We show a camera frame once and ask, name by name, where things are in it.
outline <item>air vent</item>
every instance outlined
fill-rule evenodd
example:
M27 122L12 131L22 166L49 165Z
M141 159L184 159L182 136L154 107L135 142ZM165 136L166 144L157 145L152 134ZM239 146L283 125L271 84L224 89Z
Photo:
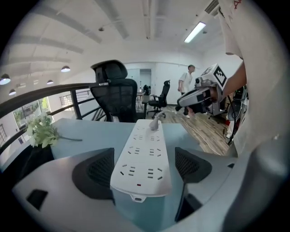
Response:
M218 6L218 0L213 0L207 8L204 10L207 12L209 15L212 13L212 11Z

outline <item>light blue tabletop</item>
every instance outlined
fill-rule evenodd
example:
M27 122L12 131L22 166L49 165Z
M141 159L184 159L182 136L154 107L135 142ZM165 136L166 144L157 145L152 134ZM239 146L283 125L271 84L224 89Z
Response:
M134 127L134 123L98 122L60 119L54 123L60 135L82 139L74 142L60 139L52 147L55 159L77 155L87 151L113 147L115 164ZM131 200L130 195L112 189L117 210L144 231L159 231L175 224L183 190L183 181L175 168L175 147L201 150L181 124L163 124L164 138L171 174L172 192L165 197L147 198L143 203Z

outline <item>chair headrest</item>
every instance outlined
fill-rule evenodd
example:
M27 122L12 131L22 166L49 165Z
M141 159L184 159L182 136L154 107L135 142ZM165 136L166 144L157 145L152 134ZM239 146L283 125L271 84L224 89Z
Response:
M107 60L96 63L91 68L96 73L97 83L105 83L108 79L124 79L128 75L126 67L119 60Z
M164 82L165 86L170 86L170 80Z

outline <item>person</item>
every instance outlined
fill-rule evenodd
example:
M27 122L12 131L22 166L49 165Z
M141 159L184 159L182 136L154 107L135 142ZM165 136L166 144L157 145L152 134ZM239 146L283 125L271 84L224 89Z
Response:
M286 107L290 102L290 59L275 27L255 3L219 0L219 5L225 52L242 59L228 79L223 97L247 84L250 98L228 151L239 156L290 131L290 107Z
M194 65L188 66L188 72L185 72L178 81L178 91L181 92L181 95L189 91L189 86L192 81L192 73L195 71ZM189 111L187 107L184 108L184 116L190 118Z

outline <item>white ceiling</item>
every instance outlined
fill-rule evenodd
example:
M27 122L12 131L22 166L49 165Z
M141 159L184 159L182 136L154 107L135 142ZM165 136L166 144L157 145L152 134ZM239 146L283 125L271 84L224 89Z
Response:
M206 52L223 43L218 19L204 9L209 0L43 0L16 29L1 58L0 75L18 82L67 77L60 69L84 68L84 54L122 41L171 42ZM206 34L184 39L199 20Z

